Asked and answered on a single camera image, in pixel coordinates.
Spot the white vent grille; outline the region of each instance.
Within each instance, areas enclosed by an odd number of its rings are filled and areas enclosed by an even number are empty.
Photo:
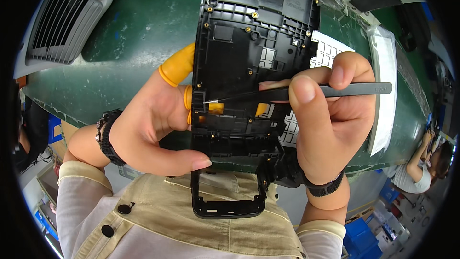
[[[98,0],[44,0],[27,57],[70,64],[80,54],[102,10]]]

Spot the person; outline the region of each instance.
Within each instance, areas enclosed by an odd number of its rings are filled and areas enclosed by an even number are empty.
[[[48,147],[48,112],[27,96],[18,135],[19,150],[14,153],[14,164],[16,170],[23,173],[37,163],[38,157]]]
[[[192,70],[195,44],[164,64]],[[336,180],[361,147],[374,121],[375,95],[324,97],[319,83],[343,89],[351,82],[374,82],[366,58],[336,56],[332,69],[302,71],[291,80],[262,82],[259,89],[289,86],[298,124],[299,165],[315,185]],[[340,258],[350,198],[346,176],[333,193],[313,196],[294,230],[277,204],[276,186],[267,191],[265,210],[252,218],[206,220],[191,207],[192,170],[211,168],[196,150],[172,151],[159,141],[172,130],[187,130],[185,86],[173,87],[156,70],[109,130],[113,150],[145,172],[113,194],[104,167],[110,160],[94,139],[97,125],[72,136],[59,170],[57,231],[65,258]],[[102,126],[102,137],[106,130]],[[205,200],[247,200],[257,190],[255,175],[203,172]]]
[[[420,146],[409,162],[383,168],[383,173],[400,190],[408,193],[426,192],[438,179],[444,179],[452,159],[452,147],[445,142],[436,150],[434,144],[430,151],[428,146],[432,133],[427,131]]]

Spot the fingernail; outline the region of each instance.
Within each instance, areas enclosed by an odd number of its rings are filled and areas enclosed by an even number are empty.
[[[203,169],[210,167],[213,163],[208,158],[202,158],[200,160],[192,162],[193,170]]]
[[[315,97],[313,79],[306,75],[299,75],[292,80],[294,95],[299,103],[308,103]]]
[[[259,85],[262,85],[262,86],[269,86],[269,85],[272,85],[273,83],[276,83],[278,81],[264,81],[264,82],[260,82]]]
[[[329,80],[329,83],[335,84],[335,85],[342,85],[344,81],[344,70],[341,66],[334,66],[332,68],[332,75],[331,79]]]

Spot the black tweezers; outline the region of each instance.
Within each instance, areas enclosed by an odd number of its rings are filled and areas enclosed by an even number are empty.
[[[325,97],[341,97],[370,94],[389,94],[393,89],[391,83],[364,82],[350,83],[345,89],[337,90],[329,85],[320,85]],[[289,101],[289,87],[280,87],[263,91],[246,92],[226,98],[219,98],[205,101],[203,103],[225,103],[225,102],[260,102],[270,103],[271,101]]]

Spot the black wrist strap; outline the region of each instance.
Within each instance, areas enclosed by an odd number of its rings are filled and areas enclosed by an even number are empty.
[[[326,196],[328,194],[336,192],[336,190],[340,186],[340,183],[342,183],[344,174],[345,174],[345,169],[340,171],[340,174],[337,176],[337,178],[334,181],[331,181],[323,185],[314,185],[306,177],[304,177],[305,186],[307,186],[308,190],[314,197]]]
[[[107,158],[109,158],[112,163],[118,166],[126,165],[126,162],[124,162],[115,152],[112,144],[109,141],[109,135],[113,123],[121,115],[121,113],[122,111],[118,109],[104,112],[102,118],[98,122],[98,135],[96,136],[96,141],[98,141],[102,153],[104,153],[104,155],[107,156]],[[101,135],[100,130],[103,126],[105,126],[105,128]]]

